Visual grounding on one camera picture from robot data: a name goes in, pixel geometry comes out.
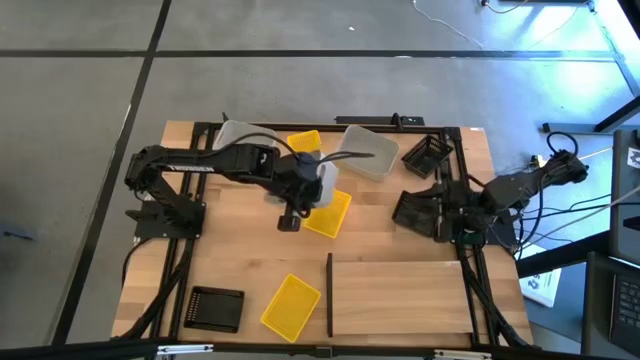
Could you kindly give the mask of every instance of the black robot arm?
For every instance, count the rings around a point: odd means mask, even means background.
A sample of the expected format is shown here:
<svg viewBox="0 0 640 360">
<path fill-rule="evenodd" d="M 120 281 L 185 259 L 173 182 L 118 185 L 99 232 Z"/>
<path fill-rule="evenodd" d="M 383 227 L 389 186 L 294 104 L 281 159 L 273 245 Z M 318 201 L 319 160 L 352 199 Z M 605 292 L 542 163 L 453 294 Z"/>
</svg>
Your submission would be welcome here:
<svg viewBox="0 0 640 360">
<path fill-rule="evenodd" d="M 317 162 L 306 153 L 280 157 L 275 147 L 234 144 L 220 150 L 168 149 L 148 146 L 131 157 L 125 183 L 136 193 L 146 191 L 155 202 L 127 215 L 138 222 L 140 237 L 198 237 L 204 219 L 204 203 L 177 194 L 163 172 L 219 174 L 231 181 L 256 184 L 286 203 L 278 221 L 281 231 L 298 231 L 300 217 L 307 217 L 322 193 Z"/>
<path fill-rule="evenodd" d="M 522 210 L 531 197 L 548 186 L 582 182 L 588 169 L 574 154 L 560 150 L 533 172 L 501 175 L 489 181 L 484 185 L 479 205 L 487 215 L 507 209 Z"/>
</svg>

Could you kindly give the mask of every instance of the yellow plastic tray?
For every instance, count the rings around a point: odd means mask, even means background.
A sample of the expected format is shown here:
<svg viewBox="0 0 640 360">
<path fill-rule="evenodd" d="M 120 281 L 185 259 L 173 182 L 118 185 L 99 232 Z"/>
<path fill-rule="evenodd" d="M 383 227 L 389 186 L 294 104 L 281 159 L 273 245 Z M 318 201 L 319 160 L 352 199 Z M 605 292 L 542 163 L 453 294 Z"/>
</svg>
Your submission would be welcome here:
<svg viewBox="0 0 640 360">
<path fill-rule="evenodd" d="M 331 204 L 327 207 L 312 209 L 311 215 L 303 222 L 304 227 L 335 239 L 350 202 L 351 195 L 333 190 Z"/>
<path fill-rule="evenodd" d="M 260 322 L 289 342 L 295 342 L 320 296 L 322 294 L 318 290 L 289 274 L 271 299 Z"/>
<path fill-rule="evenodd" d="M 295 151 L 312 152 L 320 150 L 322 140 L 318 130 L 311 130 L 287 136 L 287 143 Z"/>
</svg>

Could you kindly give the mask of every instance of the black mesh basket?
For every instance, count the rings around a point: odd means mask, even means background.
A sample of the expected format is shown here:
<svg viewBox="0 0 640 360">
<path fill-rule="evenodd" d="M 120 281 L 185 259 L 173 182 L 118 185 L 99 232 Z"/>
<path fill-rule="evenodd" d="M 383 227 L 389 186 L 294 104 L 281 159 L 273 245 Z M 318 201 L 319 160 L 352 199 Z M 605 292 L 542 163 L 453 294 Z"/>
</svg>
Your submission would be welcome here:
<svg viewBox="0 0 640 360">
<path fill-rule="evenodd" d="M 391 218 L 394 223 L 418 234 L 434 237 L 438 223 L 438 201 L 414 197 L 403 191 Z"/>
<path fill-rule="evenodd" d="M 407 170 L 426 179 L 451 151 L 451 146 L 427 135 L 402 157 L 402 162 Z"/>
</svg>

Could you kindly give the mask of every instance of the gray floor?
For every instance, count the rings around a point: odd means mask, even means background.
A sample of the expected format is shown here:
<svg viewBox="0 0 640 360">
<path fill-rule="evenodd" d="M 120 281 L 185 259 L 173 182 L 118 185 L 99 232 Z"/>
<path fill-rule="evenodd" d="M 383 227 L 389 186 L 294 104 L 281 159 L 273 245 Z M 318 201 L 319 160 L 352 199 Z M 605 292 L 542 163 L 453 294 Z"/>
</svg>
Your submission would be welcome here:
<svg viewBox="0 0 640 360">
<path fill-rule="evenodd" d="M 145 49 L 160 4 L 3 1 L 0 48 Z M 420 0 L 418 5 L 473 35 L 485 49 L 607 50 L 586 7 L 545 38 L 572 16 L 574 7 L 527 5 L 496 15 L 469 0 Z M 640 68 L 635 65 L 640 64 L 635 57 L 640 54 L 638 41 L 630 26 L 619 21 L 616 2 L 599 1 L 597 9 L 607 25 L 612 24 L 632 69 Z M 478 46 L 427 20 L 410 1 L 190 0 L 174 1 L 160 48 Z M 0 218 L 31 229 L 37 238 L 0 239 L 0 348 L 47 341 L 140 64 L 139 59 L 0 59 Z M 219 121 L 222 111 L 252 122 L 330 122 L 336 115 L 397 111 L 424 116 L 432 125 L 484 127 L 494 167 L 501 173 L 519 167 L 530 154 L 548 156 L 538 132 L 541 123 L 594 123 L 631 99 L 612 62 L 160 59 L 153 64 L 127 154 L 156 143 L 167 120 Z M 578 140 L 582 154 L 611 145 L 608 137 Z M 610 192 L 610 153 L 587 163 L 587 181 L 550 189 L 545 194 L 548 206 L 564 207 Z M 73 342 L 109 336 L 120 267 L 133 232 L 124 210 L 135 206 L 120 174 L 70 335 Z M 541 231 L 554 228 L 559 220 L 543 222 Z M 556 235 L 578 239 L 607 226 L 603 213 Z M 534 336 L 547 348 L 579 350 L 577 343 L 539 327 L 534 327 Z"/>
</svg>

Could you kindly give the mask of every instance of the wooden surface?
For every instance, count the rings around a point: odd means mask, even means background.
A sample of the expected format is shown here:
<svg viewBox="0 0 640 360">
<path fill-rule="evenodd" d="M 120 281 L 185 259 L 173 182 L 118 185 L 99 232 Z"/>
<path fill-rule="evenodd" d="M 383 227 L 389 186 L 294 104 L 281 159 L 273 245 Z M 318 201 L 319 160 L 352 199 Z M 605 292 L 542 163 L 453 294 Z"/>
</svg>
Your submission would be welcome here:
<svg viewBox="0 0 640 360">
<path fill-rule="evenodd" d="M 162 145 L 187 148 L 192 122 L 168 122 Z M 493 178 L 487 139 L 481 129 L 462 128 L 469 173 L 481 181 Z M 289 133 L 279 132 L 285 139 Z M 399 157 L 422 135 L 385 134 L 400 145 Z M 321 132 L 322 150 L 335 151 L 342 133 Z M 399 161 L 381 183 L 369 181 L 341 170 L 338 190 L 353 196 L 338 237 L 331 239 L 301 229 L 282 233 L 276 229 L 282 207 L 263 200 L 264 190 L 255 185 L 232 183 L 221 176 L 207 178 L 204 200 L 207 213 L 202 237 L 195 247 L 188 291 L 194 285 L 245 291 L 245 303 L 237 334 L 181 328 L 179 339 L 213 342 L 287 343 L 260 323 L 260 316 L 285 276 L 292 273 L 322 292 L 317 308 L 302 331 L 301 344 L 384 345 L 384 346 L 470 346 L 468 334 L 342 335 L 327 337 L 325 262 L 327 253 L 335 261 L 455 261 L 452 245 L 436 243 L 402 227 L 396 227 L 391 214 L 402 190 L 425 190 L 433 178 L 422 180 L 409 173 Z M 455 168 L 455 157 L 452 156 Z M 178 190 L 181 174 L 165 174 Z M 166 254 L 167 241 L 152 240 L 131 258 L 125 286 L 116 314 L 113 335 L 128 330 L 155 296 Z M 503 249 L 484 249 L 494 301 L 505 318 L 525 340 L 531 341 L 529 323 L 513 259 Z M 476 299 L 479 332 L 486 326 Z M 161 334 L 167 334 L 173 299 L 167 303 Z"/>
<path fill-rule="evenodd" d="M 334 262 L 333 333 L 471 333 L 459 261 Z"/>
</svg>

